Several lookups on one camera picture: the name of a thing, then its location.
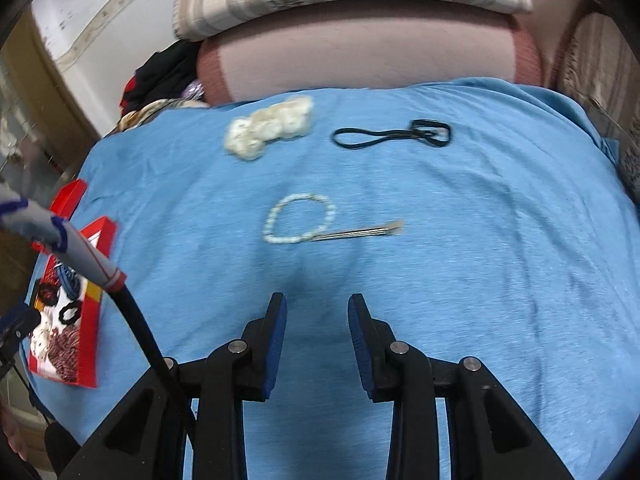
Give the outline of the cream scrunchie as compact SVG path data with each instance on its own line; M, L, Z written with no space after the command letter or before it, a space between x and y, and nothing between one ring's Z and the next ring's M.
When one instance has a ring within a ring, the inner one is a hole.
M246 117L234 118L224 134L224 149L251 162L262 156L268 144L306 136L311 129L314 101L294 96Z

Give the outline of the blue blanket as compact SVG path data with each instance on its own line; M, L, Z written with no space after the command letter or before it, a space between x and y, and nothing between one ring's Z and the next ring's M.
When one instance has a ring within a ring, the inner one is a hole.
M73 215L115 222L111 258L178 361L284 294L276 386L244 408L250 478L384 477L392 409L361 387L353 294L427 356L483 361L572 475L598 478L639 415L639 217L616 143L566 96L498 79L311 97L310 133L252 162L222 139L257 103L110 136Z

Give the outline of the red open jewelry box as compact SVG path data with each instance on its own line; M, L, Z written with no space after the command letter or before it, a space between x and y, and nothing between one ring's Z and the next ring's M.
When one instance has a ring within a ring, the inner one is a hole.
M102 289L50 256L35 292L40 323L29 337L28 369L65 385L94 388Z

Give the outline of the pile of dark clothes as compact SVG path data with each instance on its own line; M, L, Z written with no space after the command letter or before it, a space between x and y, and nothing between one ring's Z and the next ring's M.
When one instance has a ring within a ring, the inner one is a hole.
M122 92L115 130L136 128L170 108L201 107L204 89L196 73L201 45L176 41L137 68Z

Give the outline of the pink folded blanket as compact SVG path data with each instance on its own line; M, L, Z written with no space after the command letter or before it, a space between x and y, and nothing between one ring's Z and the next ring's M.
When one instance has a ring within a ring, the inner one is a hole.
M464 77L542 81L535 41L515 18L426 0L321 3L256 18L206 39L196 71L212 105Z

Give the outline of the red white checked scrunchie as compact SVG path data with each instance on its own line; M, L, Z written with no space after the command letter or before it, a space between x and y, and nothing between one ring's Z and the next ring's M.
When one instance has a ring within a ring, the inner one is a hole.
M48 359L63 382L77 382L79 330L76 326L55 328L49 341Z

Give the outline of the white dotted scrunchie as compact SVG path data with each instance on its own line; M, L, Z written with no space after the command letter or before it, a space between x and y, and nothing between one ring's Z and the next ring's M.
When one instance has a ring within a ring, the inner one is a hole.
M40 312L40 323L30 335L29 348L38 362L49 359L50 352L56 356L61 349L58 341L61 337L61 324L55 310L43 310Z

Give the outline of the silver hair clip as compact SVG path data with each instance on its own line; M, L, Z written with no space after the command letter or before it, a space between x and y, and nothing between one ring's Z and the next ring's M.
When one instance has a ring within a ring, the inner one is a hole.
M370 226L370 228L321 233L314 235L310 240L312 242L324 242L325 240L349 240L350 238L358 237L389 236L398 234L403 227L404 222L397 220L381 224L380 226Z

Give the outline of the blue striped headband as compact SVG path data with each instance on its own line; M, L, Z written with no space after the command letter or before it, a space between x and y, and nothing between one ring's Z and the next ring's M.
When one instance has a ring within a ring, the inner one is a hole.
M77 300L80 297L81 282L75 270L59 262L54 267L54 273L61 288L69 300Z

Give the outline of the dark red patterned scrunchie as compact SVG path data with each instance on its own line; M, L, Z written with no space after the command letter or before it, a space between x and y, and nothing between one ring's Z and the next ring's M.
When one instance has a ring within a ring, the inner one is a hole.
M55 307L60 298L60 286L52 282L40 282L37 287L37 297L46 307Z

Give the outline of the black ruffled scrunchie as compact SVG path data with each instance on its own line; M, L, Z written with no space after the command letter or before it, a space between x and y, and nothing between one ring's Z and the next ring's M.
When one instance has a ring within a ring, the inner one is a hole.
M81 318L82 302L78 299L71 301L58 312L58 322L64 326L74 325Z

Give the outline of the red box lid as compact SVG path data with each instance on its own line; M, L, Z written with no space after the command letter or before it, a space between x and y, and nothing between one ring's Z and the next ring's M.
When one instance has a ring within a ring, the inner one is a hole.
M78 207L82 196L87 191L88 183L82 179L75 179L58 191L49 207L50 211L57 216L70 220L74 211Z

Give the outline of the wooden glass door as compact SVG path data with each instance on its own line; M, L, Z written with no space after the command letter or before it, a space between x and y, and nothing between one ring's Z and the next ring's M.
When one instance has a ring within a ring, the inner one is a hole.
M99 140L25 11L1 47L1 181L47 206Z

